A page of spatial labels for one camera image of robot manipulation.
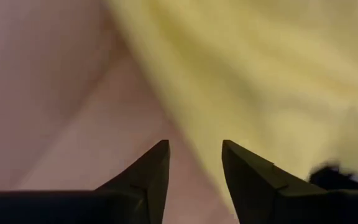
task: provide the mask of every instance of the yellow fabric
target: yellow fabric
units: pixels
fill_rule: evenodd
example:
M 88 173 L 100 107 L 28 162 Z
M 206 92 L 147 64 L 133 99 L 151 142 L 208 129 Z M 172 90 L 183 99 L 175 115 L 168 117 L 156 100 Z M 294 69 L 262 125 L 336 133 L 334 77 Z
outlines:
M 228 205 L 223 139 L 301 178 L 358 171 L 358 1 L 108 2 Z

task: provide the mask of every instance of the pink fabric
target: pink fabric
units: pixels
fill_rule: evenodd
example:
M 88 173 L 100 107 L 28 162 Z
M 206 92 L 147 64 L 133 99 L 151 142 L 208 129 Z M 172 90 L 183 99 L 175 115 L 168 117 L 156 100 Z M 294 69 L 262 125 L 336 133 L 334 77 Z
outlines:
M 93 189 L 160 139 L 164 223 L 234 223 L 94 0 L 0 0 L 0 190 Z

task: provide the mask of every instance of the yellow cloth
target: yellow cloth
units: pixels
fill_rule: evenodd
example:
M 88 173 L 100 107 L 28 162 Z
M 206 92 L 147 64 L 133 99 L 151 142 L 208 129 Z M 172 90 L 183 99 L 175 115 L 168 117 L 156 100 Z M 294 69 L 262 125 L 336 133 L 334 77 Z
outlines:
M 358 1 L 108 2 L 228 205 L 223 139 L 301 178 L 358 171 Z

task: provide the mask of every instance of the pink surface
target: pink surface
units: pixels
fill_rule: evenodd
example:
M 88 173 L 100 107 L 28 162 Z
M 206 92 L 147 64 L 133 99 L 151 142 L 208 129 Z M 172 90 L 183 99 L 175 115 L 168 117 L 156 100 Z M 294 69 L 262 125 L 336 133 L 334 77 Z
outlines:
M 0 0 L 0 190 L 93 189 L 160 139 L 164 223 L 234 223 L 93 0 Z

